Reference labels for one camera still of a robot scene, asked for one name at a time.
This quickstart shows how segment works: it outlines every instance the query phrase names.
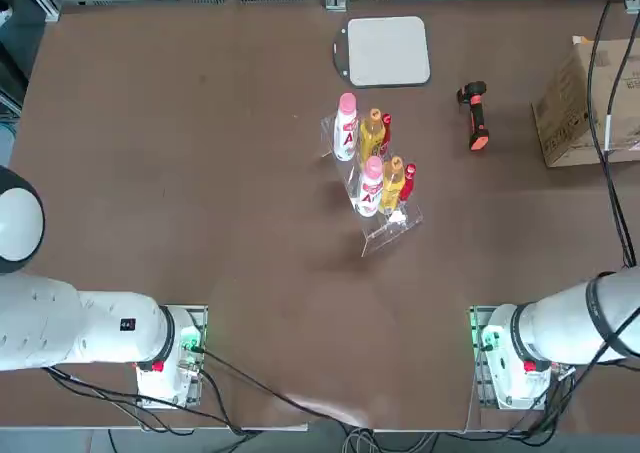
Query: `red bottle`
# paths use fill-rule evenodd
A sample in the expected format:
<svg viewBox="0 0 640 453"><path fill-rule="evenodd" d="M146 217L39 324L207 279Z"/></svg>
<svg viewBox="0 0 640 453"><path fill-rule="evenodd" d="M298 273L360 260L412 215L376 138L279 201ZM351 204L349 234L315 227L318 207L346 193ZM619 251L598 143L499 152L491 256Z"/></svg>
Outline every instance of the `red bottle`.
<svg viewBox="0 0 640 453"><path fill-rule="evenodd" d="M407 201L411 192L413 191L413 175L416 174L416 165L413 163L409 163L407 168L404 170L404 186L402 190L400 190L400 196L398 199L400 201Z"/></svg>
<svg viewBox="0 0 640 453"><path fill-rule="evenodd" d="M384 138L380 144L378 156L384 158L389 149L389 142L391 141L391 115L389 113L382 115L382 124L384 125Z"/></svg>

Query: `brown cardboard box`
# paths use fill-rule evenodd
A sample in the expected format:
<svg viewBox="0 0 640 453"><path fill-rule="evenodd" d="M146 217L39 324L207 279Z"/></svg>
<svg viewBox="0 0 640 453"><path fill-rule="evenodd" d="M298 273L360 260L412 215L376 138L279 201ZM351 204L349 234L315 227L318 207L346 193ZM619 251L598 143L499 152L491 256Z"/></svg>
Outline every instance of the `brown cardboard box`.
<svg viewBox="0 0 640 453"><path fill-rule="evenodd" d="M601 41L593 71L592 105L600 146L613 80L628 40ZM574 45L547 90L532 104L547 166L597 163L587 119L587 72L592 44ZM610 161L640 160L640 44L634 45L616 92Z"/></svg>

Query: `red and black tool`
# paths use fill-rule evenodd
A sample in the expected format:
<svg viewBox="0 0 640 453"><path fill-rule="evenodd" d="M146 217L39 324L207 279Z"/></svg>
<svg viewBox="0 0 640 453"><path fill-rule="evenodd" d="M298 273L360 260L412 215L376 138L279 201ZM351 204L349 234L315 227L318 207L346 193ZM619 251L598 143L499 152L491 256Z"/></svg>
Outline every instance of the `red and black tool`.
<svg viewBox="0 0 640 453"><path fill-rule="evenodd" d="M458 104L471 107L471 138L469 149L481 150L489 142L489 130L484 126L484 112L482 111L482 95L487 92L484 81L474 81L458 90Z"/></svg>

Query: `pink bottle cap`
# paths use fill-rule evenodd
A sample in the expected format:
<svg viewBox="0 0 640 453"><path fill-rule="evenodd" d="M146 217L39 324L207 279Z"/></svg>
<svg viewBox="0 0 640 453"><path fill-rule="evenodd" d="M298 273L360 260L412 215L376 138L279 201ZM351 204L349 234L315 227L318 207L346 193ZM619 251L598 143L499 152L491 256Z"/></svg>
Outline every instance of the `pink bottle cap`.
<svg viewBox="0 0 640 453"><path fill-rule="evenodd" d="M356 97L353 93L344 93L340 97L340 104L338 105L340 113L343 115L351 115L356 112Z"/></svg>
<svg viewBox="0 0 640 453"><path fill-rule="evenodd" d="M364 164L364 174L372 180L377 180L382 176L382 160L379 156L370 156Z"/></svg>

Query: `brown table surface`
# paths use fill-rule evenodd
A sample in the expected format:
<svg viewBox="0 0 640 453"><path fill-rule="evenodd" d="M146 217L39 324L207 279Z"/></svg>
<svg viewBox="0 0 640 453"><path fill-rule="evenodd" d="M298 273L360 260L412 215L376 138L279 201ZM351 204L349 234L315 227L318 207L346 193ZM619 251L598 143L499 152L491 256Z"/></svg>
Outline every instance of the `brown table surface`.
<svg viewBox="0 0 640 453"><path fill-rule="evenodd" d="M465 427L470 305L524 302L619 268L598 166L547 169L530 102L592 35L602 0L352 3L347 16L418 15L425 87L358 91L394 115L418 167L424 222L359 257L358 222L318 122L348 90L331 42L345 15L317 2L147 5L68 12L47 26L12 166L42 195L44 245L28 271L78 289L209 305L208 348L296 399L376 428ZM628 35L612 8L605 38ZM467 149L455 92L484 80L488 149ZM632 231L640 164L615 168ZM82 378L135 390L125 365ZM640 432L637 377L598 368L563 428ZM213 369L245 426L300 416ZM1 375L2 425L130 425L40 371ZM215 412L207 390L203 409ZM473 408L470 427L517 415ZM171 424L211 426L186 413Z"/></svg>

